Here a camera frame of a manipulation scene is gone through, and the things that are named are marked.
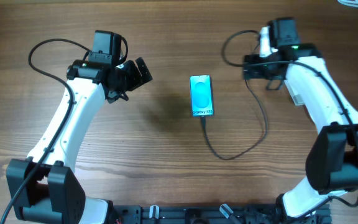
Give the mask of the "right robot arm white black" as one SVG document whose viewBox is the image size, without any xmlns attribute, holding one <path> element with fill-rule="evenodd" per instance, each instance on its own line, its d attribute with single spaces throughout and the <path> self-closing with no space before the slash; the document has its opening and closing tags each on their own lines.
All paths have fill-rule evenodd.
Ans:
<svg viewBox="0 0 358 224">
<path fill-rule="evenodd" d="M 302 44 L 295 20 L 269 21 L 259 32 L 259 53 L 245 55 L 245 80 L 278 80 L 301 97 L 318 137 L 305 178 L 278 199 L 283 219 L 301 219 L 332 199 L 358 191 L 358 111 L 331 78 L 314 44 Z M 353 204 L 358 206 L 358 197 Z"/>
</svg>

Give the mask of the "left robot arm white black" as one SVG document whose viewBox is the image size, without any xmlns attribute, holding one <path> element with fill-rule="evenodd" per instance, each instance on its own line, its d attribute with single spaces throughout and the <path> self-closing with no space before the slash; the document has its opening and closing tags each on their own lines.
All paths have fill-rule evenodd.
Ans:
<svg viewBox="0 0 358 224">
<path fill-rule="evenodd" d="M 86 196 L 75 164 L 102 105 L 127 100 L 128 92 L 152 79 L 144 60 L 128 60 L 127 54 L 123 36 L 97 30 L 93 47 L 68 67 L 64 96 L 47 130 L 25 159 L 7 167 L 7 212 L 37 223 L 122 223 L 112 201 Z"/>
</svg>

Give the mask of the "blue Galaxy smartphone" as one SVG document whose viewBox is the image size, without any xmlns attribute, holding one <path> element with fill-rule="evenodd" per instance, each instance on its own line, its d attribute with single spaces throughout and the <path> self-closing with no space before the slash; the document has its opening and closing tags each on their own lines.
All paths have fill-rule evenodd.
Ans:
<svg viewBox="0 0 358 224">
<path fill-rule="evenodd" d="M 191 113 L 197 116 L 214 114 L 213 90 L 209 75 L 193 75 L 190 77 Z"/>
</svg>

